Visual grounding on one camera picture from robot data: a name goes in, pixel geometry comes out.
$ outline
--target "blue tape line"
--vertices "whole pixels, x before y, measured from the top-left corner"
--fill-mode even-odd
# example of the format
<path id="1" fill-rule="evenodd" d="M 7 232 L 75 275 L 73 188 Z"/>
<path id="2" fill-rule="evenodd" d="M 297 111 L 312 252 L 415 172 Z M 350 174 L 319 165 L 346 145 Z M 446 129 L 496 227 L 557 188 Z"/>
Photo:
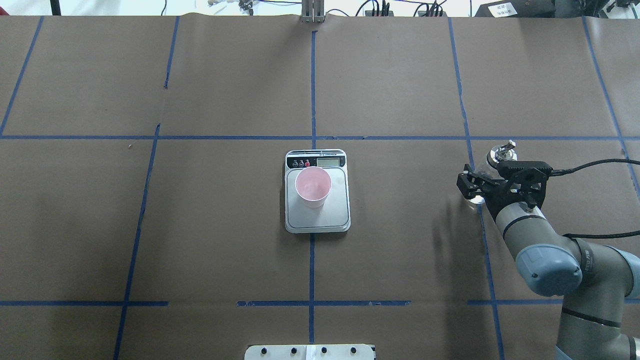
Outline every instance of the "blue tape line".
<path id="1" fill-rule="evenodd" d="M 0 306 L 122 306 L 122 301 L 6 300 Z M 168 301 L 132 301 L 129 306 L 169 306 Z"/>
<path id="2" fill-rule="evenodd" d="M 316 148 L 316 33 L 311 32 L 311 149 Z"/>
<path id="3" fill-rule="evenodd" d="M 474 155 L 471 150 L 471 138 L 469 133 L 469 123 L 467 120 L 467 110 L 465 109 L 465 103 L 462 101 L 462 79 L 460 78 L 460 66 L 458 65 L 458 51 L 456 50 L 456 39 L 453 35 L 453 22 L 448 17 L 449 21 L 449 37 L 451 38 L 451 51 L 453 53 L 453 65 L 456 70 L 456 82 L 458 84 L 458 97 L 460 98 L 460 111 L 462 112 L 462 119 L 465 121 L 465 136 L 467 141 L 467 151 L 469 155 L 469 162 L 472 168 L 476 168 L 474 163 Z"/>
<path id="4" fill-rule="evenodd" d="M 2 135 L 2 140 L 153 140 L 148 135 Z"/>
<path id="5" fill-rule="evenodd" d="M 407 306 L 411 300 L 315 300 L 313 306 Z M 310 306 L 309 301 L 239 301 L 238 307 Z"/>
<path id="6" fill-rule="evenodd" d="M 178 35 L 178 24 L 180 24 L 180 17 L 175 17 L 175 24 L 173 25 L 173 37 L 171 39 L 171 49 L 169 50 L 169 60 L 166 63 L 166 78 L 164 79 L 164 88 L 169 87 L 169 74 L 171 73 L 171 63 L 173 61 L 173 50 L 175 49 L 175 38 Z"/>
<path id="7" fill-rule="evenodd" d="M 410 300 L 320 300 L 316 306 L 407 306 Z"/>
<path id="8" fill-rule="evenodd" d="M 496 300 L 497 305 L 561 305 L 562 299 Z M 469 300 L 470 306 L 490 306 L 491 300 Z M 640 304 L 640 299 L 625 299 L 625 304 Z"/>
<path id="9" fill-rule="evenodd" d="M 498 341 L 498 354 L 500 360 L 504 360 L 504 345 L 502 343 L 502 330 L 500 329 L 500 316 L 498 314 L 498 304 L 495 300 L 495 287 L 493 285 L 493 272 L 491 270 L 491 258 L 489 257 L 489 245 L 486 241 L 486 227 L 484 226 L 484 217 L 481 205 L 477 206 L 477 212 L 480 216 L 480 224 L 482 226 L 482 241 L 484 244 L 484 265 L 486 267 L 486 276 L 489 281 L 489 294 L 491 296 L 491 307 L 493 312 L 493 326 L 495 327 L 495 337 Z"/>
<path id="10" fill-rule="evenodd" d="M 113 351 L 113 359 L 117 360 L 120 355 L 120 344 L 122 343 L 122 333 L 124 332 L 124 323 L 127 319 L 127 306 L 129 305 L 129 297 L 131 295 L 131 284 L 133 283 L 133 272 L 136 268 L 136 258 L 138 256 L 138 245 L 140 244 L 140 234 L 142 232 L 142 220 L 145 216 L 147 208 L 147 195 L 149 189 L 149 181 L 151 180 L 151 170 L 154 168 L 156 159 L 156 147 L 158 144 L 158 135 L 160 133 L 160 124 L 156 126 L 154 135 L 154 143 L 151 146 L 151 156 L 149 157 L 149 166 L 147 168 L 147 177 L 145 179 L 145 188 L 142 193 L 142 202 L 140 204 L 140 213 L 138 215 L 138 226 L 136 228 L 136 238 L 133 242 L 133 251 L 131 253 L 131 263 L 129 265 L 129 275 L 127 276 L 127 287 L 124 293 L 124 303 L 122 304 L 122 312 L 120 313 L 120 326 L 118 328 L 118 336 L 116 338 L 116 346 Z"/>
<path id="11" fill-rule="evenodd" d="M 453 33 L 453 22 L 451 18 L 447 18 L 449 21 L 449 36 L 451 38 L 451 51 L 453 53 L 453 64 L 456 70 L 456 81 L 458 82 L 458 95 L 460 97 L 460 110 L 462 112 L 462 117 L 465 121 L 465 135 L 467 141 L 467 152 L 469 156 L 469 164 L 472 168 L 476 167 L 474 162 L 473 148 L 471 146 L 471 134 L 469 132 L 469 124 L 467 120 L 467 111 L 465 109 L 465 104 L 462 100 L 462 79 L 460 78 L 460 67 L 458 65 L 458 51 L 456 50 L 456 39 Z M 482 225 L 482 239 L 484 244 L 484 265 L 486 267 L 487 280 L 489 282 L 489 293 L 491 295 L 491 305 L 493 310 L 493 326 L 495 327 L 495 337 L 498 343 L 498 353 L 500 355 L 500 360 L 504 360 L 504 345 L 502 344 L 502 331 L 500 329 L 500 317 L 498 315 L 498 305 L 495 301 L 495 288 L 493 286 L 493 274 L 491 271 L 491 259 L 489 257 L 489 246 L 486 241 L 486 228 L 484 226 L 484 218 L 482 214 L 482 207 L 477 206 L 477 213 L 480 217 L 480 224 Z"/>
<path id="12" fill-rule="evenodd" d="M 309 343 L 316 343 L 314 303 L 316 301 L 316 234 L 309 234 Z"/>
<path id="13" fill-rule="evenodd" d="M 617 136 L 316 136 L 316 140 L 543 140 L 619 141 Z M 150 135 L 0 135 L 0 140 L 153 140 Z M 158 140 L 311 140 L 296 135 L 160 135 Z M 624 141 L 640 141 L 640 136 L 623 136 Z"/>
<path id="14" fill-rule="evenodd" d="M 309 301 L 239 301 L 238 307 L 269 307 L 269 306 L 309 306 Z"/>
<path id="15" fill-rule="evenodd" d="M 160 140 L 310 140 L 311 136 L 163 135 Z"/>
<path id="16" fill-rule="evenodd" d="M 22 77 L 24 76 L 24 71 L 27 69 L 27 64 L 29 63 L 29 59 L 31 57 L 31 53 L 33 52 L 33 48 L 36 45 L 36 40 L 38 39 L 38 34 L 40 34 L 40 28 L 42 28 L 42 22 L 44 21 L 44 16 L 40 17 L 38 21 L 38 27 L 36 28 L 36 32 L 33 34 L 33 39 L 31 40 L 31 45 L 29 46 L 29 51 L 27 52 L 27 56 L 24 59 L 24 63 L 22 64 L 22 69 L 20 69 L 20 74 L 18 75 L 18 80 L 15 82 L 15 87 L 13 88 L 13 93 L 11 94 L 11 99 L 9 99 L 9 105 L 6 107 L 6 112 L 4 113 L 4 118 L 2 119 L 2 124 L 0 124 L 0 135 L 4 132 L 4 127 L 6 126 L 7 120 L 9 120 L 9 114 L 11 113 L 11 108 L 13 107 L 13 102 L 15 100 L 16 95 L 18 95 L 18 89 L 20 88 L 20 83 L 22 82 Z"/>
<path id="17" fill-rule="evenodd" d="M 596 70 L 596 75 L 598 76 L 600 87 L 602 87 L 602 93 L 604 94 L 604 99 L 607 102 L 607 108 L 609 109 L 609 114 L 611 114 L 611 120 L 613 120 L 613 126 L 616 128 L 616 133 L 618 134 L 618 140 L 620 141 L 620 146 L 622 147 L 622 151 L 625 152 L 625 158 L 629 160 L 629 152 L 627 151 L 627 145 L 625 144 L 625 141 L 622 137 L 620 124 L 618 123 L 616 112 L 613 110 L 613 105 L 611 104 L 611 98 L 609 97 L 609 92 L 607 91 L 607 87 L 604 84 L 604 80 L 602 79 L 600 66 L 598 65 L 598 60 L 596 59 L 596 53 L 594 52 L 593 44 L 591 43 L 591 34 L 589 34 L 589 26 L 587 25 L 587 18 L 584 16 L 582 17 L 582 26 L 584 27 L 584 34 L 587 38 L 587 45 L 589 46 L 589 52 L 591 53 L 591 60 L 593 60 L 593 66 Z M 631 180 L 636 190 L 636 197 L 638 198 L 638 200 L 640 200 L 640 185 L 638 185 L 638 179 L 636 177 L 636 173 L 634 172 L 634 169 L 631 166 L 631 164 L 627 164 L 627 168 L 629 169 L 629 173 L 631 174 Z"/>

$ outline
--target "kitchen scale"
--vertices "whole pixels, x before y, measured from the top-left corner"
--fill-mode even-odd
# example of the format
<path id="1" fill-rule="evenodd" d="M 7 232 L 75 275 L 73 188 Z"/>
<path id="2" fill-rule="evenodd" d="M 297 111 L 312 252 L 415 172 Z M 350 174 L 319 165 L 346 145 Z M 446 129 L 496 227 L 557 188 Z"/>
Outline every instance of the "kitchen scale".
<path id="1" fill-rule="evenodd" d="M 296 192 L 296 176 L 307 167 L 331 176 L 331 191 L 319 208 L 310 208 Z M 285 228 L 290 233 L 339 233 L 351 226 L 347 154 L 340 149 L 289 151 L 284 161 Z"/>

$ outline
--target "black cable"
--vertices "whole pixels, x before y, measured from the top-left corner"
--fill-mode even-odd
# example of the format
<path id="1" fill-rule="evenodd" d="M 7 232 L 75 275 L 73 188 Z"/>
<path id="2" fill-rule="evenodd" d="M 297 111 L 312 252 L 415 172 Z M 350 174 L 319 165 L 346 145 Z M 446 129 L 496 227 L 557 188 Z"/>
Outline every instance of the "black cable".
<path id="1" fill-rule="evenodd" d="M 301 4 L 301 1 L 274 1 L 274 0 L 258 0 L 261 3 L 282 3 L 282 4 Z"/>
<path id="2" fill-rule="evenodd" d="M 422 7 L 422 5 L 426 5 L 427 6 L 427 11 L 429 11 L 429 4 L 427 3 L 420 3 L 420 5 L 418 5 L 417 8 L 415 8 L 415 11 L 413 12 L 413 16 L 415 16 L 415 14 L 418 13 L 418 10 L 420 10 L 420 8 Z"/>
<path id="3" fill-rule="evenodd" d="M 412 1 L 412 0 L 396 0 L 396 1 L 402 1 L 403 3 L 411 3 L 411 4 L 425 4 L 422 1 Z"/>
<path id="4" fill-rule="evenodd" d="M 629 238 L 631 236 L 640 235 L 640 230 L 638 231 L 630 231 L 628 233 L 618 233 L 618 234 L 603 234 L 603 235 L 590 235 L 590 234 L 564 234 L 565 238 L 583 238 L 583 239 L 620 239 L 620 238 Z"/>
<path id="5" fill-rule="evenodd" d="M 640 165 L 640 161 L 637 160 L 629 160 L 629 159 L 604 159 L 598 161 L 592 161 L 591 163 L 586 163 L 584 165 L 580 165 L 579 167 L 569 168 L 566 170 L 553 170 L 549 176 L 563 176 L 567 174 L 572 174 L 578 170 L 582 170 L 583 168 L 592 167 L 594 165 L 604 164 L 604 163 L 628 163 L 633 165 Z"/>
<path id="6" fill-rule="evenodd" d="M 344 15 L 349 16 L 349 14 L 347 14 L 346 12 L 343 12 L 343 11 L 342 11 L 342 10 L 340 10 L 340 9 L 331 9 L 331 10 L 327 10 L 327 12 L 326 12 L 326 13 L 330 13 L 330 12 L 341 12 L 341 13 L 343 13 Z"/>
<path id="7" fill-rule="evenodd" d="M 362 8 L 369 2 L 372 1 L 374 3 L 378 3 L 378 0 L 366 0 L 364 3 L 362 3 L 362 5 L 360 5 L 360 7 L 358 8 L 358 11 L 356 12 L 356 15 L 354 16 L 358 16 L 358 14 L 360 13 L 360 10 L 362 10 Z"/>
<path id="8" fill-rule="evenodd" d="M 566 170 L 553 170 L 549 176 L 563 176 L 572 174 L 578 170 L 582 170 L 583 168 L 592 167 L 594 165 L 605 164 L 605 163 L 627 163 L 633 165 L 640 165 L 640 161 L 637 160 L 629 160 L 629 159 L 602 159 L 598 161 L 592 161 L 590 163 L 586 163 L 584 165 L 580 165 L 579 167 L 569 168 Z M 628 233 L 617 233 L 617 234 L 601 234 L 601 235 L 592 235 L 592 234 L 564 234 L 563 236 L 567 238 L 584 238 L 584 239 L 619 239 L 619 238 L 628 238 L 630 236 L 640 235 L 640 230 L 638 231 L 630 231 Z"/>

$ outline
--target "robotic arm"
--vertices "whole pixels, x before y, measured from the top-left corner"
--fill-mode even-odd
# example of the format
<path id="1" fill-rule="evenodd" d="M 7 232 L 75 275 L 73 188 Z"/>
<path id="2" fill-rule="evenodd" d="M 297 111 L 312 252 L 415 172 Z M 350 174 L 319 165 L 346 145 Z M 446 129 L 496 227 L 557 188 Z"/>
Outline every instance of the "robotic arm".
<path id="1" fill-rule="evenodd" d="M 625 297 L 640 295 L 640 259 L 554 231 L 540 208 L 547 180 L 565 170 L 511 160 L 495 168 L 502 179 L 465 165 L 458 188 L 468 200 L 484 197 L 530 289 L 564 295 L 556 360 L 640 360 L 640 339 L 620 331 Z"/>

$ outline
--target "pink cup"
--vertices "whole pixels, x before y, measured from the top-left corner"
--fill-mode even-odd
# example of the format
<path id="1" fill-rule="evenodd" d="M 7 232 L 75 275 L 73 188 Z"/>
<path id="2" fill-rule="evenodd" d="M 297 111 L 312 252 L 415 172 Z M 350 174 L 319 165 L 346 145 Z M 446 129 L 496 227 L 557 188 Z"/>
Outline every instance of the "pink cup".
<path id="1" fill-rule="evenodd" d="M 296 176 L 296 192 L 310 208 L 322 206 L 329 191 L 331 191 L 331 176 L 323 168 L 304 168 Z"/>

